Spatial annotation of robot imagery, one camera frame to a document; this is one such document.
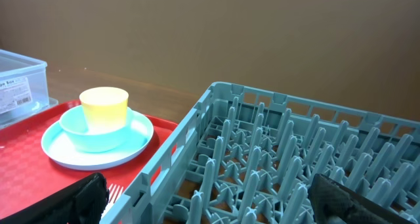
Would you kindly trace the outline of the white plastic fork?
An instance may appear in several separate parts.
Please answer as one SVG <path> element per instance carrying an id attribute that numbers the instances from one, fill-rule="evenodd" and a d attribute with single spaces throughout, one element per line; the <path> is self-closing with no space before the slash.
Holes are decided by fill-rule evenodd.
<path id="1" fill-rule="evenodd" d="M 109 186 L 109 199 L 108 203 L 102 212 L 101 218 L 103 218 L 112 208 L 112 206 L 115 204 L 115 202 L 118 200 L 118 198 L 122 195 L 124 191 L 124 187 L 121 185 L 111 184 Z"/>

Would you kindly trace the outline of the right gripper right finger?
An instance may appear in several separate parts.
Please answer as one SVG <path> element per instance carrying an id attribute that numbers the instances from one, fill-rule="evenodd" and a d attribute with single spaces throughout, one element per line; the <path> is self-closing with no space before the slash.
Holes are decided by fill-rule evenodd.
<path id="1" fill-rule="evenodd" d="M 321 173 L 314 175 L 308 199 L 317 224 L 411 223 Z"/>

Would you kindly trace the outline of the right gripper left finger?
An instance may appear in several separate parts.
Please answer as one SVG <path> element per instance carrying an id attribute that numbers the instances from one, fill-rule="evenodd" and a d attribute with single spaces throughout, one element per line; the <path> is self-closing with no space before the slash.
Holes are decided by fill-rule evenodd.
<path id="1" fill-rule="evenodd" d="M 1 224 L 99 223 L 110 191 L 102 173 L 92 173 L 66 188 L 1 219 Z"/>

